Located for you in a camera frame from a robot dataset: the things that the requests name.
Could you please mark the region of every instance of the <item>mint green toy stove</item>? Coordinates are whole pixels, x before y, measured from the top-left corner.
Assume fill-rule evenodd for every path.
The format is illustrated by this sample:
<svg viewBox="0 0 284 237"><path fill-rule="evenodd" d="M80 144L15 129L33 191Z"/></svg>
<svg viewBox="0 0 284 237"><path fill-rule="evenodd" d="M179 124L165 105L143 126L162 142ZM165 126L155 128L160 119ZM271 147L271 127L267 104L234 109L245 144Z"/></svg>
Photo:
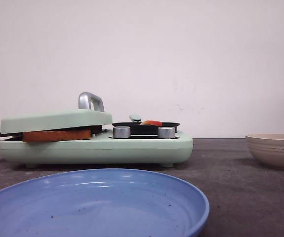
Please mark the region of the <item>mint green toy stove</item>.
<svg viewBox="0 0 284 237"><path fill-rule="evenodd" d="M112 164L112 163L158 163L173 167L174 163L187 160L192 152L192 138L176 127L139 125L137 115L130 116L130 126L100 129L89 140L58 142L23 142L22 132L101 127L112 124L112 116L104 112L100 97L91 93L79 96L79 109L32 116L4 118L0 136L12 136L0 141L0 152L8 161L26 164ZM132 128L144 130L136 135Z"/></svg>

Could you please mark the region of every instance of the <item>table surface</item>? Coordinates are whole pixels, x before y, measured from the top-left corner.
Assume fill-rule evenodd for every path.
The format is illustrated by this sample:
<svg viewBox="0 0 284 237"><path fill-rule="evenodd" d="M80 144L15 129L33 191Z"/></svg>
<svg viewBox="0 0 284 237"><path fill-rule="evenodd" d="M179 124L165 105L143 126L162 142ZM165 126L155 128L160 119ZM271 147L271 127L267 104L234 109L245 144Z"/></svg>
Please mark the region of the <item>table surface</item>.
<svg viewBox="0 0 284 237"><path fill-rule="evenodd" d="M42 165L28 169L0 157L0 189L59 172L133 168L173 175L200 188L210 202L201 237L284 237L284 171L267 168L245 139L194 139L191 157L173 168L157 164Z"/></svg>

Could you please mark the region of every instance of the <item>blue plate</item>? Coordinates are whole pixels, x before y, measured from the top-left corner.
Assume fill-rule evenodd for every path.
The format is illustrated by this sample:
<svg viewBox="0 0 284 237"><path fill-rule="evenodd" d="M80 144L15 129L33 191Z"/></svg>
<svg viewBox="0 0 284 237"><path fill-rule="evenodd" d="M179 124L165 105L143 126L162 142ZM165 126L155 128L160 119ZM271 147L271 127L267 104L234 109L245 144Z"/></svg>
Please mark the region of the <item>blue plate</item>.
<svg viewBox="0 0 284 237"><path fill-rule="evenodd" d="M198 188L142 170L73 171L0 190L0 237L195 237L208 214Z"/></svg>

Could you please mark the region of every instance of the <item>knob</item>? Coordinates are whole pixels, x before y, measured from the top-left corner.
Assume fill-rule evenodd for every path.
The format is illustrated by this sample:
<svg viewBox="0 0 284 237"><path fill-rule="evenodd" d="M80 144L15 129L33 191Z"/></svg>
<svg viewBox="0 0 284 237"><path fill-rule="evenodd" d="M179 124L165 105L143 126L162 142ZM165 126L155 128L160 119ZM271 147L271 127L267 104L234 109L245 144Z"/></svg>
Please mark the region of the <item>knob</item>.
<svg viewBox="0 0 284 237"><path fill-rule="evenodd" d="M113 138L129 138L131 136L130 127L114 127Z"/></svg>
<svg viewBox="0 0 284 237"><path fill-rule="evenodd" d="M176 131L174 127L159 127L157 135L161 139L172 139L176 137Z"/></svg>

